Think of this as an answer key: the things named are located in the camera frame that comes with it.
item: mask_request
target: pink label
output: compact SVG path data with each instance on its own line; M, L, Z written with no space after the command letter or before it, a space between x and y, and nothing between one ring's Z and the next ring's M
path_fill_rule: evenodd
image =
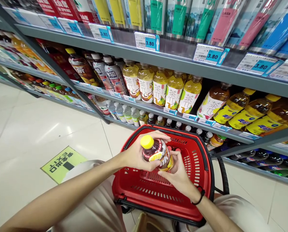
M227 8L222 10L221 17L211 38L212 41L218 43L224 42L228 31L232 28L236 14L237 10L235 9Z

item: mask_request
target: red shopping basket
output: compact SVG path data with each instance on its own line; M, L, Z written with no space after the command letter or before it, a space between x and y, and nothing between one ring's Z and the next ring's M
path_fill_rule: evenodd
M214 186L213 165L209 152L201 137L196 134L162 126L144 125L130 136L121 151L128 149L139 135L154 130L162 131L171 137L167 145L181 149L190 180L195 186L201 186L205 190L207 198L213 201L215 190L228 194L222 159L218 160L222 171L223 192ZM206 221L197 207L157 172L157 169L152 172L134 168L119 170L112 188L115 202L197 227L204 225Z

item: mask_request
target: yellow bottle cap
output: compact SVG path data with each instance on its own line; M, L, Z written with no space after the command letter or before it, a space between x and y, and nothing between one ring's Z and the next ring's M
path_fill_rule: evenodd
M67 51L67 53L69 53L69 54L74 54L74 53L75 53L75 51L74 51L73 48L66 48L66 51Z
M255 90L245 88L245 89L243 90L243 92L244 92L245 94L252 95L252 94L254 94Z
M268 94L265 97L272 102L276 102L281 98L280 96L273 95L273 94Z
M154 144L154 140L150 135L145 135L141 139L141 145L145 149L150 149Z

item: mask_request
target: dark bottle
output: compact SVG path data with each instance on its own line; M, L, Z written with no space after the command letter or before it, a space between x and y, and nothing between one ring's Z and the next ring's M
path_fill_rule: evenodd
M239 162L243 163L249 163L252 161L260 161L260 160L265 160L269 157L270 154L272 154L271 151L267 151L264 149L255 149L257 150L256 154L253 157L248 157L248 158L242 158L239 160Z
M256 154L256 152L258 150L259 149L254 149L254 150L251 150L251 151L246 151L246 152L243 152L243 153L235 154L235 155L230 156L230 159L238 160L238 159L241 159L241 158L252 157L252 156L254 156Z
M283 159L282 164L260 167L260 169L266 171L288 170L288 157L285 155L280 155L280 157Z
M250 166L253 166L255 168L263 167L263 166L269 166L269 165L279 165L282 164L283 159L281 158L281 155L272 153L267 159L261 160L261 161L253 161L247 163Z

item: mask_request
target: yellow label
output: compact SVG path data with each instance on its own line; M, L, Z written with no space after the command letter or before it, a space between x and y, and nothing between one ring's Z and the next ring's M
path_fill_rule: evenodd
M246 110L241 111L240 113L236 114L228 123L234 129L241 129L244 126L252 123L254 120L258 119L259 117L253 116L249 114Z
M237 106L237 110L232 110L228 105L225 105L215 114L214 119L216 122L224 124L242 109L242 107Z
M247 130L255 135L259 135L265 132L268 132L272 129L275 129L277 127L280 127L282 124L271 120L270 117L265 116L259 120L256 120L252 124L246 126Z

